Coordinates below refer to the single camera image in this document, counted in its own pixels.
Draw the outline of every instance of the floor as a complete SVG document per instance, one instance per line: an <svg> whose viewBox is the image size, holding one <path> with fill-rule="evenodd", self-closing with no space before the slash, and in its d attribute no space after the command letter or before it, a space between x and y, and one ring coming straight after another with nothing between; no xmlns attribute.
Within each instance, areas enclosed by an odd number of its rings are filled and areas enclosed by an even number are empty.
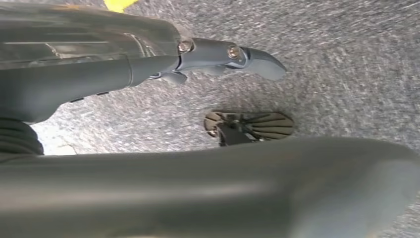
<svg viewBox="0 0 420 238"><path fill-rule="evenodd" d="M63 146L77 153L215 147L202 127L214 109L281 111L295 120L298 137L368 137L420 152L419 0L142 0L126 12L266 50L290 72L281 82L195 73L178 87L148 81L66 104L34 126L47 153ZM420 237L420 200L381 237Z"/></svg>

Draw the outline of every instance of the gray plastic part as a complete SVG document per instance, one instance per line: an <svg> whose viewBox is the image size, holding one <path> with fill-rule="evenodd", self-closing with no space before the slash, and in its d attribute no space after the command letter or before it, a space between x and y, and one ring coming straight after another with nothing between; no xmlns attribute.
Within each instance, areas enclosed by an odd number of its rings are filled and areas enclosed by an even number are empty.
<svg viewBox="0 0 420 238"><path fill-rule="evenodd" d="M227 54L229 47L235 45L232 42L202 38L193 38L193 40L194 49L180 56L181 62L177 71L214 67L231 62L240 63L237 59L229 58Z"/></svg>
<svg viewBox="0 0 420 238"><path fill-rule="evenodd" d="M221 76L225 72L226 67L223 65L218 65L214 67L208 67L203 69L203 72L212 76Z"/></svg>
<svg viewBox="0 0 420 238"><path fill-rule="evenodd" d="M173 83L176 85L184 84L187 81L187 76L180 72L171 72L166 73L162 76L162 79L166 80L169 83Z"/></svg>
<svg viewBox="0 0 420 238"><path fill-rule="evenodd" d="M0 118L41 122L63 103L136 86L178 61L157 56L0 70Z"/></svg>
<svg viewBox="0 0 420 238"><path fill-rule="evenodd" d="M366 238L420 190L415 152L367 139L0 161L4 238Z"/></svg>
<svg viewBox="0 0 420 238"><path fill-rule="evenodd" d="M256 49L245 47L242 49L247 53L250 61L246 71L273 81L280 80L286 75L286 67L274 56Z"/></svg>
<svg viewBox="0 0 420 238"><path fill-rule="evenodd" d="M2 70L178 56L182 38L170 22L100 8L0 2L0 15Z"/></svg>

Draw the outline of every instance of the screw head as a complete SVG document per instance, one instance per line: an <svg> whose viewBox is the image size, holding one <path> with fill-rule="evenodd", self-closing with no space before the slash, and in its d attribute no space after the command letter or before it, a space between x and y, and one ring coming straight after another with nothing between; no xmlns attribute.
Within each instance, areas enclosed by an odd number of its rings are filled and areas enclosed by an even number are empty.
<svg viewBox="0 0 420 238"><path fill-rule="evenodd" d="M227 55L231 59L237 59L241 55L241 50L239 49L238 46L230 46L227 49Z"/></svg>
<svg viewBox="0 0 420 238"><path fill-rule="evenodd" d="M217 136L217 129L216 128L213 128L211 130L208 130L207 133L209 135L213 136L213 137L216 137Z"/></svg>
<svg viewBox="0 0 420 238"><path fill-rule="evenodd" d="M182 53L191 51L193 48L193 42L192 41L181 41L178 44L178 50Z"/></svg>

